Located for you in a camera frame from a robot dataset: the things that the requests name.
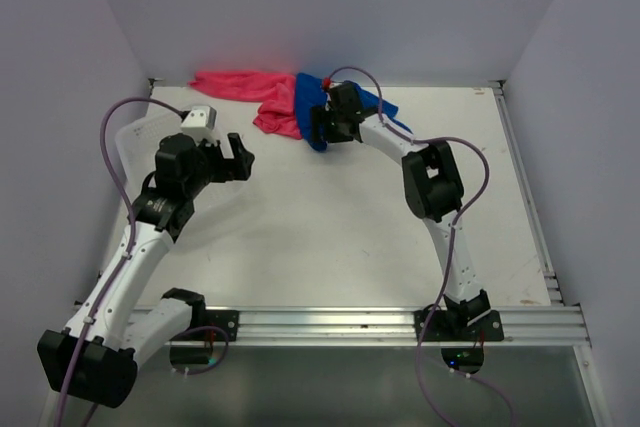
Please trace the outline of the blue towel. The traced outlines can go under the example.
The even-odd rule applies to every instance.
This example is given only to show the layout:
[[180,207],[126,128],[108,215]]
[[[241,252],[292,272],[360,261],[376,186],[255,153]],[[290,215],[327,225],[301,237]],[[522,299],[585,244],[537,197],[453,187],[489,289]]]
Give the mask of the blue towel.
[[[300,133],[313,150],[324,152],[327,150],[328,144],[325,141],[314,141],[312,139],[311,119],[311,109],[315,106],[324,106],[328,99],[327,94],[322,90],[322,79],[306,73],[298,73],[295,80],[294,112]],[[356,85],[363,106],[366,108],[377,108],[378,97],[364,90],[359,84],[354,84]],[[384,100],[382,111],[389,118],[393,119],[396,125],[410,131],[409,127],[405,124],[395,120],[399,112],[398,106]]]

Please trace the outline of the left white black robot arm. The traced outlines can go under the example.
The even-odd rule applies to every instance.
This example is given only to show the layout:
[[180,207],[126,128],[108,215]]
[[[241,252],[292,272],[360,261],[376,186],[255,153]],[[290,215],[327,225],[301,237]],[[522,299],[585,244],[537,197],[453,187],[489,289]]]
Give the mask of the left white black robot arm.
[[47,330],[37,352],[50,387],[116,408],[130,394],[142,366],[168,341],[193,340],[208,326],[205,299],[172,288],[141,320],[130,317],[159,263],[195,212],[196,197],[211,183],[246,181],[254,155],[237,133],[232,155],[217,142],[183,133],[159,143],[155,168],[132,204],[121,244],[87,300],[60,331]]

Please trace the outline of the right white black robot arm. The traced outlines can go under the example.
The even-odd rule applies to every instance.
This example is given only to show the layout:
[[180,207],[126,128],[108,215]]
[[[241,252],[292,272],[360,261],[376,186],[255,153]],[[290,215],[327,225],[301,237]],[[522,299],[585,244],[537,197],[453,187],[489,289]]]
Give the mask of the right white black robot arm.
[[488,294],[478,280],[462,226],[464,186],[450,144],[453,138],[421,140],[383,110],[380,100],[367,103],[352,82],[321,82],[328,99],[311,108],[315,142],[356,141],[398,164],[404,197],[423,221],[443,275],[434,305],[423,309],[418,326],[431,339],[469,339],[491,312]]

